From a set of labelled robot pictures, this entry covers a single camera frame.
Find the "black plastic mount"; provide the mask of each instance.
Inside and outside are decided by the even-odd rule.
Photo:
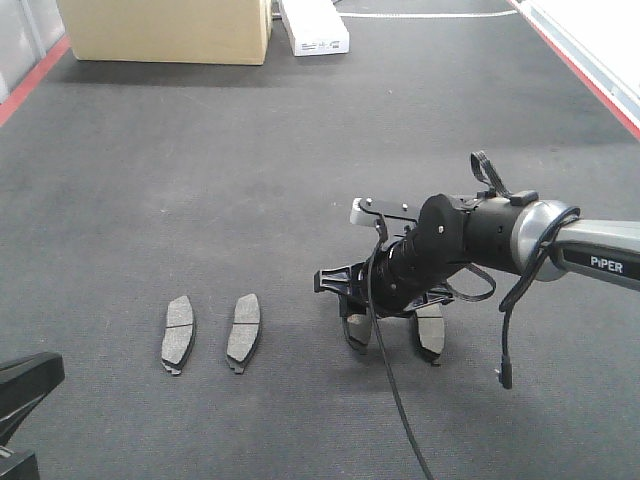
[[[313,277],[314,292],[332,292],[347,300],[340,304],[340,316],[343,318],[360,314],[369,305],[361,276],[364,265],[364,262],[360,262],[340,268],[318,270]],[[380,317],[410,317],[414,311],[427,305],[436,303],[447,305],[451,302],[453,302],[453,294],[442,285],[420,295],[400,312],[387,312],[378,307],[376,312]]]
[[[0,480],[39,480],[32,451],[5,448],[29,413],[64,380],[62,356],[39,353],[0,363]]]

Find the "black cable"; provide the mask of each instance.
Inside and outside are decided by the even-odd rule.
[[[560,229],[577,220],[579,215],[580,209],[578,207],[568,207],[545,228],[529,255],[522,275],[511,290],[509,290],[509,293],[505,295],[502,302],[500,302],[498,310],[504,312],[504,318],[502,320],[502,361],[500,363],[499,380],[507,390],[513,386],[513,369],[511,366],[511,357],[509,356],[509,323],[511,321],[513,308],[529,289],[542,268],[542,265],[544,265],[545,260],[549,257],[551,244]]]
[[[447,290],[449,290],[449,292],[451,292],[454,297],[459,298],[460,300],[463,300],[465,302],[481,302],[482,300],[490,298],[496,291],[496,281],[494,280],[494,278],[473,263],[467,265],[465,269],[483,279],[490,285],[491,288],[485,293],[481,293],[480,295],[467,295],[466,293],[459,292],[449,282],[445,281],[444,286],[447,287]]]
[[[404,407],[402,406],[402,399],[400,398],[400,393],[398,393],[398,386],[393,376],[393,370],[391,370],[391,364],[389,363],[389,359],[387,358],[387,351],[384,347],[384,342],[382,341],[382,332],[380,331],[380,325],[378,325],[378,317],[376,315],[375,306],[373,303],[373,297],[371,294],[371,271],[373,267],[373,261],[378,255],[378,252],[380,250],[380,246],[382,245],[382,243],[383,243],[382,239],[378,240],[378,243],[376,243],[376,246],[373,249],[373,253],[371,254],[371,258],[369,259],[368,272],[367,272],[367,295],[369,297],[369,315],[371,316],[373,329],[376,332],[378,344],[380,345],[380,352],[382,353],[382,360],[384,361],[384,366],[387,371],[387,379],[389,380],[389,385],[391,386],[393,399],[396,402],[396,407],[398,408],[398,414],[400,415],[400,420],[402,420],[402,425],[404,426],[404,430],[407,433],[407,438],[409,439],[409,443],[411,444],[413,453],[415,453],[416,458],[418,459],[418,463],[420,463],[420,467],[422,468],[422,473],[424,473],[425,478],[427,480],[435,480],[433,475],[431,474],[431,471],[429,470],[427,461],[424,459],[424,456],[420,451],[418,442],[415,436],[413,435],[413,430],[411,429],[411,425],[409,424],[409,420],[407,419],[407,414],[404,411]]]

